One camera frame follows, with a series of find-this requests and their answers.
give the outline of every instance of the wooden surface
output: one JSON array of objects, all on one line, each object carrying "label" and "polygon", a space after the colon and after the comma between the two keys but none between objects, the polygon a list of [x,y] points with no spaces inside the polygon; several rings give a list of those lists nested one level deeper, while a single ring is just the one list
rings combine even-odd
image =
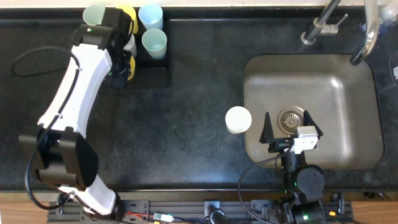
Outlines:
[{"label": "wooden surface", "polygon": [[[398,224],[398,202],[353,202],[355,220],[360,223]],[[47,211],[31,202],[0,202],[0,224],[44,224]]]}]

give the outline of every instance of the sink drain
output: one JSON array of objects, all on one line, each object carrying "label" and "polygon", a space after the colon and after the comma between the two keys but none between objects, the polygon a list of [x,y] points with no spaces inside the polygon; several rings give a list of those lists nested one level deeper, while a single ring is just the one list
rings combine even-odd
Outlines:
[{"label": "sink drain", "polygon": [[297,127],[303,126],[303,112],[304,110],[297,106],[282,110],[278,115],[279,128],[285,134],[294,134]]}]

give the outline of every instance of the faucet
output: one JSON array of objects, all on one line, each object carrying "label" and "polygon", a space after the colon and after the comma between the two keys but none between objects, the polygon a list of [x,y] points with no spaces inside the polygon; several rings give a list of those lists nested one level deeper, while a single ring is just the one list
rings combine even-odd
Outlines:
[{"label": "faucet", "polygon": [[[331,0],[329,5],[323,10],[321,15],[313,20],[308,32],[304,32],[301,40],[304,44],[311,45],[315,43],[317,36],[326,26],[326,21],[331,13],[337,8],[341,0]],[[366,14],[366,35],[363,47],[357,54],[354,54],[349,62],[352,65],[361,63],[372,51],[379,33],[379,9],[376,0],[364,0]]]}]

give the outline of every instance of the countertop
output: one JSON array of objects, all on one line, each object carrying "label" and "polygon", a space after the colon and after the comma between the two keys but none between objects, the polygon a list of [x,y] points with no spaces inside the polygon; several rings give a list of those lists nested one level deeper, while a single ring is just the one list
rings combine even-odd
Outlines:
[{"label": "countertop", "polygon": [[[159,89],[114,90],[102,86],[87,127],[98,153],[98,174],[114,190],[236,189],[252,164],[244,135],[230,134],[226,112],[243,105],[243,68],[264,54],[352,54],[363,44],[357,24],[363,8],[349,11],[336,36],[303,45],[300,35],[319,9],[165,9],[169,27],[170,85]],[[4,9],[0,16],[0,190],[24,189],[27,161],[17,141],[25,125],[35,125],[50,105],[64,72],[39,77],[11,76],[21,53],[42,45],[70,47],[83,22],[81,9]],[[326,190],[398,188],[398,28],[380,38],[368,62],[374,70],[385,139],[382,161],[369,170],[324,170]],[[65,66],[58,52],[38,54],[26,71]],[[280,170],[258,168],[244,188],[282,190]],[[49,190],[36,181],[35,189]]]}]

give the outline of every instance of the sink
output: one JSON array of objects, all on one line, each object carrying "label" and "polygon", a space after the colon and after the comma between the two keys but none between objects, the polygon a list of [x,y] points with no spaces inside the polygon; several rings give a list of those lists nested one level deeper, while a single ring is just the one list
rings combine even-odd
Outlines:
[{"label": "sink", "polygon": [[265,113],[270,114],[275,138],[281,138],[302,124],[302,110],[323,131],[317,148],[305,153],[308,164],[366,169],[382,159],[373,72],[366,62],[352,66],[349,58],[263,55],[249,61],[244,69],[244,107],[252,115],[252,125],[245,132],[245,146],[254,162],[276,156],[268,153],[268,144],[259,142]]}]

